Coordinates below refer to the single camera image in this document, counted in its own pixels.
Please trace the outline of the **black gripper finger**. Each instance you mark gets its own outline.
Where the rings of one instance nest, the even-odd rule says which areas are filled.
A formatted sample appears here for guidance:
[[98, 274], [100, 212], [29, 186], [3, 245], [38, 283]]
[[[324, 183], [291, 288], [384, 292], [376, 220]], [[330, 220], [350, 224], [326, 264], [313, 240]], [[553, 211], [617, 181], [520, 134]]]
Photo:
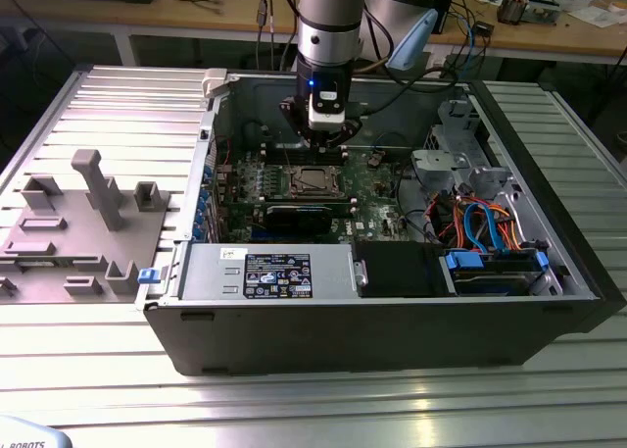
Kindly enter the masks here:
[[362, 121], [360, 119], [347, 119], [336, 131], [329, 132], [325, 135], [322, 146], [325, 149], [339, 147], [346, 141], [355, 137], [361, 128]]
[[279, 103], [279, 110], [292, 130], [302, 138], [311, 149], [322, 147], [321, 131], [309, 126], [309, 114], [303, 97], [286, 97]]

